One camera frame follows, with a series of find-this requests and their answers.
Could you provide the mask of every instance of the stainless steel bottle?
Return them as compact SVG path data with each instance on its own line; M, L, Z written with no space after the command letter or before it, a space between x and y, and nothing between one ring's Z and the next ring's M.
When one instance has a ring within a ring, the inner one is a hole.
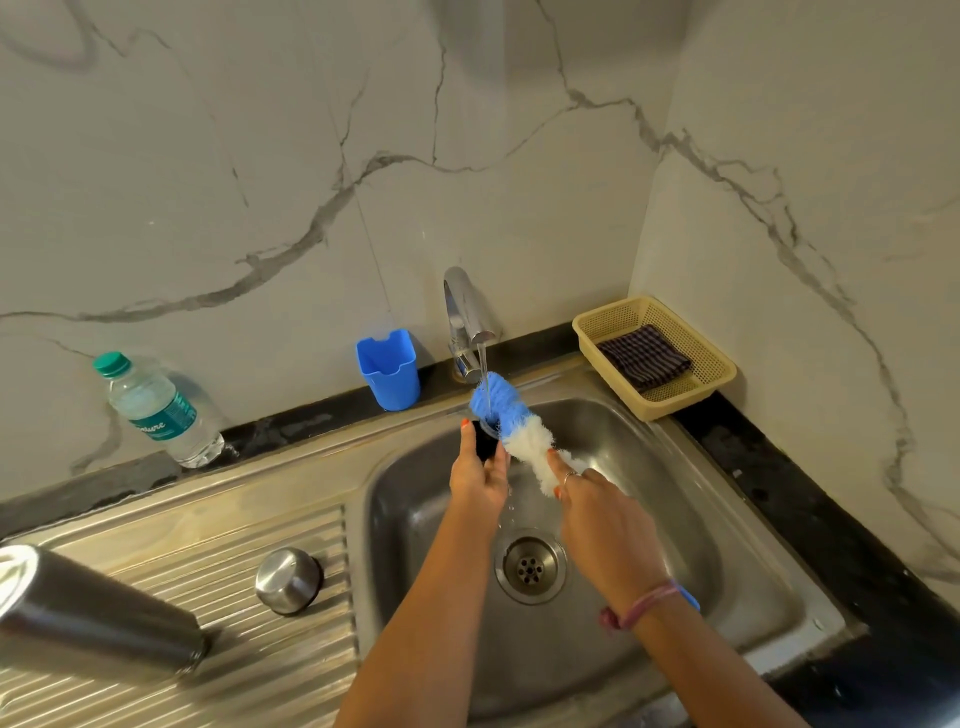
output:
M189 612L54 551L0 547L0 667L142 684L205 651Z

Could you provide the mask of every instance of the running water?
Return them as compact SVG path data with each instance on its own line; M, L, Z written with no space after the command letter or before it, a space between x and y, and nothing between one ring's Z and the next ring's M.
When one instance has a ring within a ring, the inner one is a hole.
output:
M492 412L492 405L490 404L490 382L487 379L487 345L477 344L477 354L480 357L480 374L483 376L483 388L487 393L487 418L489 418Z

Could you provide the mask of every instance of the sink basin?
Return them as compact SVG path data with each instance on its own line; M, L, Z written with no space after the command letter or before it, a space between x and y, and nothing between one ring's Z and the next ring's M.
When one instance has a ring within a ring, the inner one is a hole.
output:
M744 612L745 599L758 600L746 607L746 620L728 629L736 646L762 643L803 618L791 588L735 536L732 524L705 507L695 478L669 467L662 446L618 403L568 397L531 408L560 445L653 515L671 574L699 600L707 619L729 628L732 612ZM368 558L381 623L396 610L430 548L449 501L458 446L456 429L435 436L400 455L372 484ZM530 711L652 670L632 635L607 634L599 625L604 601L566 558L560 504L542 494L529 466L514 461L509 481L492 547L471 721ZM633 700L644 697L637 693Z

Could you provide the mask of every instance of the plastic water bottle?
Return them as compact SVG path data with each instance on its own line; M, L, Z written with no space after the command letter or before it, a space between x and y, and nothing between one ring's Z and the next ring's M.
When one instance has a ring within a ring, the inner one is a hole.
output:
M160 372L136 367L120 352L101 354L93 368L110 382L110 406L185 468L200 468L223 451L224 436Z

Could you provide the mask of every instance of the dish towel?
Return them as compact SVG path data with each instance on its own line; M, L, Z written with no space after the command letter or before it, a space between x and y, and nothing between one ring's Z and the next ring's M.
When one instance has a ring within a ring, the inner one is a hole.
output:
M597 344L597 349L638 392L666 384L692 365L652 324Z

